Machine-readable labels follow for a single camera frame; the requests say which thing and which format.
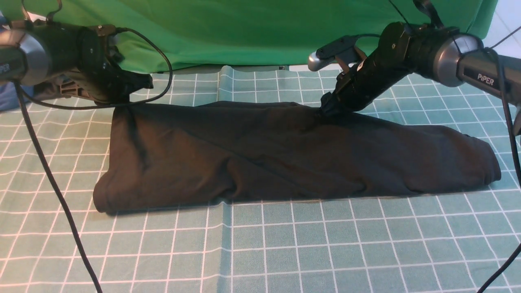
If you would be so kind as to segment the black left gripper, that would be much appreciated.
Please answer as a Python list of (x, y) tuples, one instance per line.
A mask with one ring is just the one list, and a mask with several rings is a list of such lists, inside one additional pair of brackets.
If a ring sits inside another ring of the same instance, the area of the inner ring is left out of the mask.
[(34, 39), (36, 85), (65, 75), (101, 104), (128, 103), (132, 93), (154, 88), (150, 74), (123, 72), (112, 65), (91, 27), (45, 22), (35, 25)]

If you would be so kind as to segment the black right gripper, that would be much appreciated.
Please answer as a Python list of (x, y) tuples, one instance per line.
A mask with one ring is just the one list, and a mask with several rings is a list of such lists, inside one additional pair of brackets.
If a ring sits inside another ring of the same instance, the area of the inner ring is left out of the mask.
[(376, 49), (325, 93), (317, 110), (318, 119), (335, 119), (344, 112), (361, 111), (375, 98), (411, 72), (409, 46), (421, 29), (419, 24), (393, 22), (380, 35)]

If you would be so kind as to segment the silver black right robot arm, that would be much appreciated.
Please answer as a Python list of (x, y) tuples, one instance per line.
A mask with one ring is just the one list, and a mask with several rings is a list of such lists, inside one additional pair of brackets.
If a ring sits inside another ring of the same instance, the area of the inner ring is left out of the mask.
[(467, 83), (520, 108), (520, 59), (499, 55), (456, 27), (393, 22), (369, 56), (355, 46), (359, 38), (346, 35), (308, 58), (313, 72), (333, 61), (342, 66), (335, 89), (321, 98), (322, 117), (361, 111), (409, 74), (446, 87)]

